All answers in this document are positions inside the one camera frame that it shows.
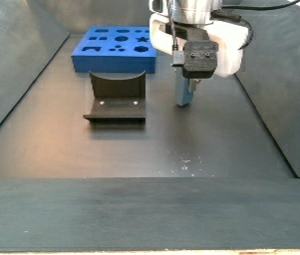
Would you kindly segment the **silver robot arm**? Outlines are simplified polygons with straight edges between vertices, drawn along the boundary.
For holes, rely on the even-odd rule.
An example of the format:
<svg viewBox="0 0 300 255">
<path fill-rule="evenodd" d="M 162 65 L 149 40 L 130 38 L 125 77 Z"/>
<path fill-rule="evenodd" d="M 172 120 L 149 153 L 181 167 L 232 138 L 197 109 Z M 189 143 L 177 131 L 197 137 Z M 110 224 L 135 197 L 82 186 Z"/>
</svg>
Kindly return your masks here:
<svg viewBox="0 0 300 255">
<path fill-rule="evenodd" d="M 178 96 L 192 96 L 202 79 L 237 72 L 250 24 L 225 11 L 222 0 L 150 0 L 149 5 L 152 45 L 172 56 Z"/>
</svg>

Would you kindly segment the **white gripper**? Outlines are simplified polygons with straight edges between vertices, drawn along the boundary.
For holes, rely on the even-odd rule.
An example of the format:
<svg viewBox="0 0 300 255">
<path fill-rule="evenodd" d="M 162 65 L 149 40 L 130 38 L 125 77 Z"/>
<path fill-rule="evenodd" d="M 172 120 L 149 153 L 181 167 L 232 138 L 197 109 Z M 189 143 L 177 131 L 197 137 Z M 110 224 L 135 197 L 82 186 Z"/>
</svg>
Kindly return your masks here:
<svg viewBox="0 0 300 255">
<path fill-rule="evenodd" d="M 169 19 L 165 16 L 158 13 L 150 15 L 150 43 L 156 49 L 172 54 L 172 35 L 164 31 L 164 26 L 168 23 Z M 245 44 L 248 29 L 218 20 L 205 25 L 202 29 L 208 33 L 209 40 L 218 45 L 214 74 L 220 77 L 228 77 L 240 69 L 241 46 Z M 197 79 L 189 79 L 188 90 L 192 94 L 196 91 L 196 86 Z"/>
</svg>

